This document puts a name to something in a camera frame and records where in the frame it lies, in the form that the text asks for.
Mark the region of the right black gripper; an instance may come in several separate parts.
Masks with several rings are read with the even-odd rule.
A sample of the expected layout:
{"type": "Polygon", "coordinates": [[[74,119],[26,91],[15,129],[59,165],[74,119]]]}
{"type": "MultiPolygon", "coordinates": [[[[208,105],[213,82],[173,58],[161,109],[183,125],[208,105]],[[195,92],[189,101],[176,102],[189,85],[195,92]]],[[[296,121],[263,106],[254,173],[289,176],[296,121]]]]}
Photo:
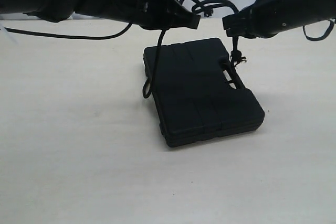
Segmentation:
{"type": "Polygon", "coordinates": [[[222,18],[228,37],[271,38],[283,31],[284,0],[255,0],[241,11],[222,18]]]}

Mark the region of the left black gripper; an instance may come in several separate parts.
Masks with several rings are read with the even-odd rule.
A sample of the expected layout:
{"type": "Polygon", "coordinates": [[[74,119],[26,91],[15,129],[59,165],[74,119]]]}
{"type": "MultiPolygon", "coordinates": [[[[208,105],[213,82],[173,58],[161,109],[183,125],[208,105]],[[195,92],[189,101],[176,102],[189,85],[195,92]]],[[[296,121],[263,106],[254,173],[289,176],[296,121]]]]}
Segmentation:
{"type": "Polygon", "coordinates": [[[197,29],[201,16],[186,9],[186,0],[135,0],[131,11],[131,23],[146,30],[172,28],[197,29]]]}

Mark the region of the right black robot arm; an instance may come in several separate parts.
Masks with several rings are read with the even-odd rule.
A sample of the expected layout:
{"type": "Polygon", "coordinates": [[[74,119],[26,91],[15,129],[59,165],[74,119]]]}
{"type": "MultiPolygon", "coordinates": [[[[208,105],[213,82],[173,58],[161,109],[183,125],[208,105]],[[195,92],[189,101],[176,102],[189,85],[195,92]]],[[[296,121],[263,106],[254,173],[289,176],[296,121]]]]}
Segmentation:
{"type": "Polygon", "coordinates": [[[335,0],[255,0],[222,22],[228,37],[271,38],[334,18],[335,0]]]}

